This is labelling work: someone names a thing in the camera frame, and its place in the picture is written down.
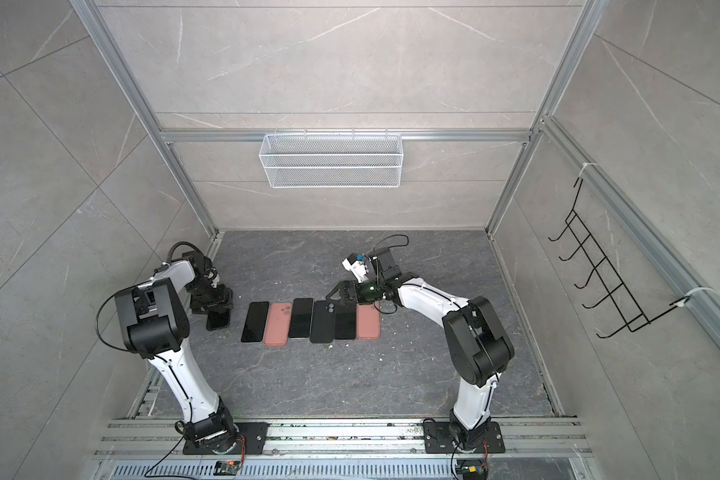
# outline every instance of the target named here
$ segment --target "white wire basket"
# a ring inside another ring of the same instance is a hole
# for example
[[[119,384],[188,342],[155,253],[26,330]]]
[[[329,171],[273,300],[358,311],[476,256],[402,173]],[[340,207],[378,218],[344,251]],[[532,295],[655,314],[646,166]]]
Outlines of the white wire basket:
[[[273,188],[399,187],[399,134],[296,133],[264,136],[259,158]]]

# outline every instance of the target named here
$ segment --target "zip tie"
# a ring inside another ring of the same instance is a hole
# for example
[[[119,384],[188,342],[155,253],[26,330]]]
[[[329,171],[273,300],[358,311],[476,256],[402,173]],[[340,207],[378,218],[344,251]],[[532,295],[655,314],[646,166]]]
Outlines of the zip tie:
[[[581,174],[584,173],[584,169],[589,167],[590,165],[597,165],[597,164],[588,164],[587,162],[584,162],[581,164],[581,170],[579,170],[579,178],[581,178]]]
[[[702,290],[708,290],[710,292],[715,292],[715,289],[709,288],[708,286],[698,286],[696,288],[692,288],[691,290],[688,290],[688,293],[683,295],[680,300],[678,300],[676,302],[672,302],[672,303],[670,303],[670,305],[683,307],[686,305],[686,302],[688,302],[688,300],[691,300],[691,295],[693,295],[696,292],[701,292]]]

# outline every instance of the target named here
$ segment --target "pink smartphone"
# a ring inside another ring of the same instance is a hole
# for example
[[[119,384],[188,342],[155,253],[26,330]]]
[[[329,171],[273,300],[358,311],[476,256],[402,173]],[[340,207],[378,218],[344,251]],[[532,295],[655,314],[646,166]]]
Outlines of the pink smartphone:
[[[291,304],[273,303],[264,330],[264,345],[283,346],[288,342],[288,328],[291,325]]]
[[[374,308],[374,305],[358,305],[358,338],[376,340],[380,336],[382,336],[381,313]]]

